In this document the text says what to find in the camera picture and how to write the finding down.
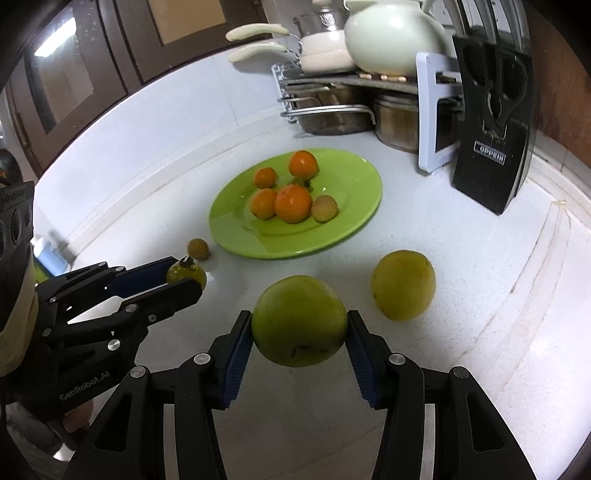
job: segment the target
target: yellow-green fruit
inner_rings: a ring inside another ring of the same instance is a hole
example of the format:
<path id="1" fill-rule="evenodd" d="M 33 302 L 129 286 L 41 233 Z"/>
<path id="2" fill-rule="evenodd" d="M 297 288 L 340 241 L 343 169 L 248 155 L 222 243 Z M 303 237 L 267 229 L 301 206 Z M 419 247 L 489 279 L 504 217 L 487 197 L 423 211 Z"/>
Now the yellow-green fruit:
<path id="1" fill-rule="evenodd" d="M 185 257 L 172 264 L 166 272 L 166 283 L 175 283 L 184 278 L 197 280 L 201 285 L 201 290 L 205 290 L 207 274 L 191 257 Z"/>
<path id="2" fill-rule="evenodd" d="M 209 257 L 209 247 L 202 238 L 193 238 L 187 244 L 187 254 L 195 260 L 206 260 Z"/>
<path id="3" fill-rule="evenodd" d="M 431 304 L 435 286 L 431 262 L 412 250 L 386 255 L 371 277 L 375 303 L 390 320 L 409 320 L 422 314 Z"/>
<path id="4" fill-rule="evenodd" d="M 271 362 L 307 367 L 333 356 L 345 341 L 347 312 L 337 294 L 307 275 L 280 280 L 258 299 L 252 336 Z"/>
<path id="5" fill-rule="evenodd" d="M 320 195 L 312 204 L 312 218 L 319 223 L 328 222 L 339 213 L 339 207 L 330 195 Z"/>

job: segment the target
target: teapot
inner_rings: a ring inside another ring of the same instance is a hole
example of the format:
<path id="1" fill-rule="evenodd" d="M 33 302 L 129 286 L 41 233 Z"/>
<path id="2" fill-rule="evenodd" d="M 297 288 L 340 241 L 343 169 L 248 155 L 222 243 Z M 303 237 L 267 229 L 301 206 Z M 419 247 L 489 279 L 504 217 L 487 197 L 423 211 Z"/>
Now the teapot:
<path id="1" fill-rule="evenodd" d="M 427 12 L 433 0 L 343 0 L 350 11 L 345 44 L 368 73 L 416 76 L 420 51 L 447 54 L 443 25 Z"/>

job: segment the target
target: brown cabinet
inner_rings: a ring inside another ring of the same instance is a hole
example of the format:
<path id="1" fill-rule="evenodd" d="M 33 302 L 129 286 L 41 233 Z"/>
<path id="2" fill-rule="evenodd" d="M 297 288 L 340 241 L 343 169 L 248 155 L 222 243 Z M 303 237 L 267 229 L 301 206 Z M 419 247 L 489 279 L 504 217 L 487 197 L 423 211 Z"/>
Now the brown cabinet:
<path id="1" fill-rule="evenodd" d="M 265 22 L 259 2 L 113 0 L 143 83 L 171 68 L 230 46 L 228 30 Z"/>
<path id="2" fill-rule="evenodd" d="M 73 0 L 39 32 L 8 84 L 35 173 L 127 95 L 235 46 L 225 38 L 231 28 L 265 21 L 258 0 Z"/>

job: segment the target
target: knife block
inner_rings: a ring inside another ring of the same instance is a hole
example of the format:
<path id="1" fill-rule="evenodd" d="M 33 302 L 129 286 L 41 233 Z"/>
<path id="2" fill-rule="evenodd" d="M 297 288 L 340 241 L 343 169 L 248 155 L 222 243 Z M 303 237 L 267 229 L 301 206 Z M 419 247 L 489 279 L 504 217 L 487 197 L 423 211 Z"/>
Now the knife block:
<path id="1" fill-rule="evenodd" d="M 533 151 L 532 122 L 537 95 L 532 59 L 515 51 L 512 44 L 489 44 L 478 35 L 454 37 L 453 41 L 466 114 L 452 185 L 500 215 L 523 184 Z M 505 89 L 502 95 L 506 92 L 510 98 L 519 91 L 519 98 L 512 99 L 515 105 L 510 111 L 505 109 L 499 114 L 495 101 L 486 92 L 498 78 L 486 76 L 487 62 L 500 69 Z"/>

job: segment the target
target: wooden window frame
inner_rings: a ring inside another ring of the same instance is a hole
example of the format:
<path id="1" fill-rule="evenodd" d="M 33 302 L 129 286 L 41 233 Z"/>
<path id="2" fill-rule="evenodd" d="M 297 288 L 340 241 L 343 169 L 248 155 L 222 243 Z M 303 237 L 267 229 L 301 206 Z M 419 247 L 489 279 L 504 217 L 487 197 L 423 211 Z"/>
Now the wooden window frame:
<path id="1" fill-rule="evenodd" d="M 92 35 L 92 39 L 83 34 L 78 38 L 93 93 L 48 133 L 41 123 L 33 101 L 23 59 L 17 64 L 9 81 L 16 117 L 42 171 L 46 170 L 88 125 L 127 95 L 107 44 L 98 3 L 96 0 L 73 0 L 70 5 L 76 19 L 77 33 L 87 31 Z M 36 47 L 38 45 L 34 41 L 28 51 L 34 51 Z"/>
<path id="2" fill-rule="evenodd" d="M 258 0 L 220 0 L 220 3 L 226 23 L 163 44 L 148 0 L 114 0 L 115 10 L 110 14 L 118 16 L 142 83 L 184 63 L 253 41 L 230 43 L 225 34 L 246 23 L 267 21 Z M 260 36 L 257 40 L 268 37 Z"/>

